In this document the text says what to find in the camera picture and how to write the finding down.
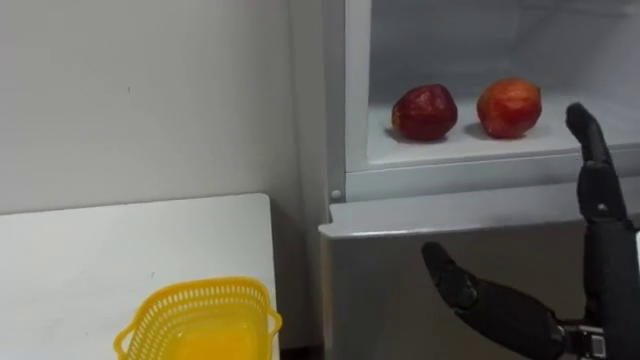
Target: refrigerator door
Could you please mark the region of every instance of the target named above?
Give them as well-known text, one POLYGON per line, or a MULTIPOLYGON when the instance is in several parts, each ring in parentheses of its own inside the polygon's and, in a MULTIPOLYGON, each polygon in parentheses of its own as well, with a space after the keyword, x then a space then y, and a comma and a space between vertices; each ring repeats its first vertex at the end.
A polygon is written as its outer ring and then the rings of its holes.
MULTIPOLYGON (((631 215, 640 177, 621 179, 631 215)), ((443 244, 478 276, 582 316, 584 226, 576 184, 335 204, 320 226, 328 359, 520 359, 467 328, 420 258, 443 244)))

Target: plastic basket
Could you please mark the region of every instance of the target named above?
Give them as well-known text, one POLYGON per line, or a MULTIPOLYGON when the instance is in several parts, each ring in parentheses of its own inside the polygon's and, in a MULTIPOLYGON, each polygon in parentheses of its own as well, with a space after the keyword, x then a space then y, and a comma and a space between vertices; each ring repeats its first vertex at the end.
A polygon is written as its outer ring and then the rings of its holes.
POLYGON ((113 346, 120 360, 270 360, 281 327, 259 281, 200 280, 151 295, 113 346), (125 351, 122 343, 130 333, 125 351))

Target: white wall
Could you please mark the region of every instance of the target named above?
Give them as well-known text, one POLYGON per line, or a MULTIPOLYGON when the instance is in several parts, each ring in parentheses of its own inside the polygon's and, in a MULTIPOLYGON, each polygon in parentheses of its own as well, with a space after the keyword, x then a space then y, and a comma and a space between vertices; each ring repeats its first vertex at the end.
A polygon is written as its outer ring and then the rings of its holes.
POLYGON ((2 1, 0 212, 267 192, 281 340, 304 344, 287 6, 2 1))

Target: robotic hand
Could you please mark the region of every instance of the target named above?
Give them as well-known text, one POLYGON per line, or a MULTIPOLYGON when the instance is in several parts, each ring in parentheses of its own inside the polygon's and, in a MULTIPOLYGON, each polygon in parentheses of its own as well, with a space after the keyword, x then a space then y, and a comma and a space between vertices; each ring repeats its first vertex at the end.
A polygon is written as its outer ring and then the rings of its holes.
POLYGON ((578 203, 586 222, 580 320, 558 320, 538 300, 477 278, 437 243, 422 248, 438 292, 467 325, 529 359, 640 359, 640 266, 637 230, 627 217, 620 182, 597 120, 581 105, 567 127, 582 146, 578 203))

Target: basket handle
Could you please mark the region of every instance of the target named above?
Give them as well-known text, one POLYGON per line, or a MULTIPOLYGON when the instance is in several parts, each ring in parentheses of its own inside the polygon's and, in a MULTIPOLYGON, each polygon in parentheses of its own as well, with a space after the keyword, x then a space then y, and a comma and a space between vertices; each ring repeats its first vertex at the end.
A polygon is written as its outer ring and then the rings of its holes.
POLYGON ((280 331, 280 329, 282 328, 282 316, 280 316, 280 314, 278 314, 272 308, 269 308, 267 310, 267 314, 269 314, 275 322, 275 324, 273 325, 273 329, 269 332, 269 334, 267 334, 267 337, 269 338, 269 343, 271 344, 273 342, 273 337, 276 336, 278 331, 280 331))
POLYGON ((127 359, 127 353, 122 349, 122 342, 133 331, 134 328, 135 324, 129 324, 129 326, 122 330, 113 341, 113 350, 115 350, 116 354, 118 354, 118 360, 127 359))

